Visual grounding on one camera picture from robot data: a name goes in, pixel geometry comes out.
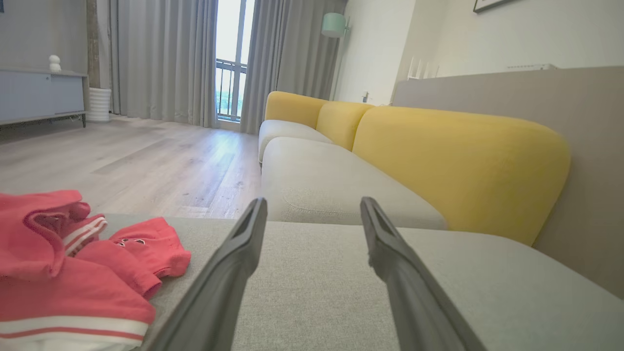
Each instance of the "window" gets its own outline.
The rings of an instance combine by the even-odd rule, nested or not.
[[[219,0],[215,102],[220,119],[240,122],[255,0]]]

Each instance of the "white wall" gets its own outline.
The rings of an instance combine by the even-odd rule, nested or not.
[[[56,54],[61,67],[87,72],[84,0],[4,0],[0,14],[0,66],[48,69]]]
[[[413,65],[413,74],[416,74],[419,61],[423,67],[429,63],[432,72],[436,69],[434,60],[448,3],[449,0],[416,0],[414,3],[412,21],[407,32],[396,82],[407,79],[410,64]]]
[[[351,32],[338,78],[336,100],[389,104],[414,10],[414,0],[350,0],[344,15]]]
[[[439,77],[507,66],[624,65],[624,0],[515,0],[476,14],[449,0],[436,61]]]

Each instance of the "balcony railing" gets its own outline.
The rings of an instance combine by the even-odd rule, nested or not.
[[[217,59],[215,102],[218,118],[240,122],[246,76],[246,64]]]

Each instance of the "sofa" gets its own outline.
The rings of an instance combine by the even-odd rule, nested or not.
[[[106,219],[100,239],[149,217]],[[235,223],[166,220],[191,262],[185,275],[164,278],[150,300],[156,320],[142,350]],[[550,257],[492,235],[399,231],[487,350],[622,349],[624,302]],[[386,286],[368,265],[363,228],[267,222],[232,350],[399,350]]]
[[[260,127],[269,219],[361,224],[374,197],[398,227],[532,245],[570,168],[567,143],[533,122],[272,92]]]

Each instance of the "white figurine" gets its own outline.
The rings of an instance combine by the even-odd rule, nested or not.
[[[61,59],[56,55],[50,55],[50,71],[52,72],[61,71]]]

